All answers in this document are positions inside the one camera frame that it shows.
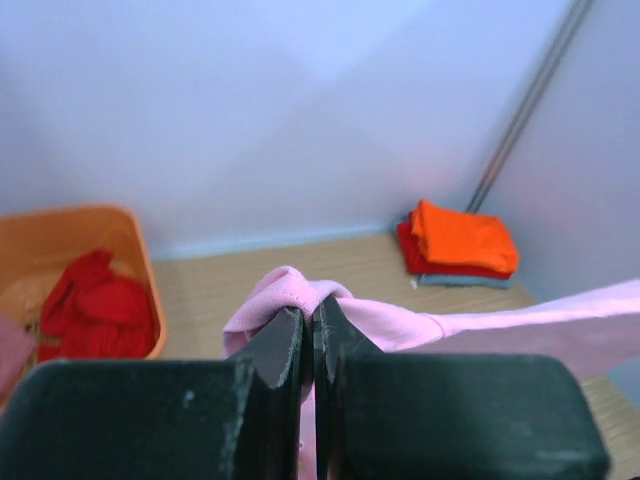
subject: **table surface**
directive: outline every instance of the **table surface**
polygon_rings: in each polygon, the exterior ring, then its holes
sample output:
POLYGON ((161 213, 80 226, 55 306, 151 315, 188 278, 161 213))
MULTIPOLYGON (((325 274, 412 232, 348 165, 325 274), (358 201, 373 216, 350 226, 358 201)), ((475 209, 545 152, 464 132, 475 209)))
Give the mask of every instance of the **table surface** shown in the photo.
MULTIPOLYGON (((419 287, 410 284, 392 235, 375 235, 205 258, 156 262, 169 338, 164 358, 219 358, 222 327, 256 282, 280 265, 313 280, 331 279, 356 297, 432 313, 492 312, 532 305, 519 285, 419 287)), ((605 376, 581 382, 614 459, 610 479, 640 475, 640 413, 605 376)))

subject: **plastic bin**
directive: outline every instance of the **plastic bin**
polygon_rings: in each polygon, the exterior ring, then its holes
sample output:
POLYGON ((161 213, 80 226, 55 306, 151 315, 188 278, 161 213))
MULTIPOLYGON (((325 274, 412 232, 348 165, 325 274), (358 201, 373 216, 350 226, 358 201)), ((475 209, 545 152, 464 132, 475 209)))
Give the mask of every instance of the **plastic bin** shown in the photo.
POLYGON ((167 339, 166 320, 142 229, 135 216, 121 207, 96 205, 0 217, 0 312, 25 328, 37 325, 42 304, 66 266, 95 248, 113 252, 113 270, 147 287, 156 336, 147 358, 157 358, 167 339))

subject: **metal pole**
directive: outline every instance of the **metal pole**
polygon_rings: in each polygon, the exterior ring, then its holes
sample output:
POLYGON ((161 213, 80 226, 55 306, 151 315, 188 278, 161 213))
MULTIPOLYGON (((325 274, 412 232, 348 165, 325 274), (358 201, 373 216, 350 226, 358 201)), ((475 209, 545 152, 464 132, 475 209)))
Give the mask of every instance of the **metal pole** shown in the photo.
POLYGON ((529 88, 527 89, 518 109, 516 110, 511 122, 507 126, 505 133, 498 144, 498 148, 493 154, 489 165, 487 166, 482 180, 469 202, 467 212, 476 213, 480 205, 484 201, 487 193, 493 186, 496 178, 500 174, 500 170, 504 166, 513 146, 517 142, 522 130, 526 126, 531 114, 536 108, 540 97, 543 95, 549 81, 560 63, 567 47, 571 43, 575 33, 580 28, 587 11, 595 0, 574 0, 564 22, 560 26, 549 50, 542 59, 529 88))

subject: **clothing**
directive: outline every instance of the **clothing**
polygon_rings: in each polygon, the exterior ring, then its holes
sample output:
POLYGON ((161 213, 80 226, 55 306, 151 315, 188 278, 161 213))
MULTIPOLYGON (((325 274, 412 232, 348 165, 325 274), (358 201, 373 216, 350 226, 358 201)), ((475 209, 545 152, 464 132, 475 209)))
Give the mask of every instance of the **clothing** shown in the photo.
POLYGON ((418 285, 442 285, 445 287, 489 287, 509 290, 513 282, 499 278, 474 275, 420 275, 418 285))
POLYGON ((109 268, 95 250, 71 263, 44 303, 41 330, 61 339, 41 346, 38 360, 144 358, 155 345, 153 318, 140 282, 109 268))
MULTIPOLYGON (((433 315, 354 298, 342 285, 307 281, 292 267, 267 274, 223 330, 227 355, 249 342, 279 308, 296 307, 307 321, 327 295, 385 352, 509 352, 553 355, 580 377, 606 372, 640 355, 640 280, 520 310, 433 315), (487 339, 500 339, 486 342, 487 339)), ((315 404, 306 392, 300 414, 300 480, 315 476, 315 404)))
POLYGON ((489 268, 474 265, 445 265, 428 261, 418 247, 418 239, 411 234, 411 224, 403 222, 396 225, 396 236, 407 272, 412 275, 473 275, 477 277, 508 280, 512 272, 496 272, 489 268))
POLYGON ((498 217, 460 213, 420 200, 411 214, 411 233, 427 260, 515 272, 518 251, 498 217))
POLYGON ((18 322, 0 313, 0 398, 13 390, 35 344, 18 322))

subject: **wall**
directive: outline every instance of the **wall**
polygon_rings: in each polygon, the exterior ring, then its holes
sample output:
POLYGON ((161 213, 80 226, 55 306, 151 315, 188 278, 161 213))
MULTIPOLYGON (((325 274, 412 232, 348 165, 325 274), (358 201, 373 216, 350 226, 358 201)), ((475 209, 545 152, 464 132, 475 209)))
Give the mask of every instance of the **wall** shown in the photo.
POLYGON ((568 0, 0 0, 0 213, 109 201, 156 256, 464 208, 568 0))
POLYGON ((640 276, 640 2, 596 1, 495 186, 537 300, 640 276))

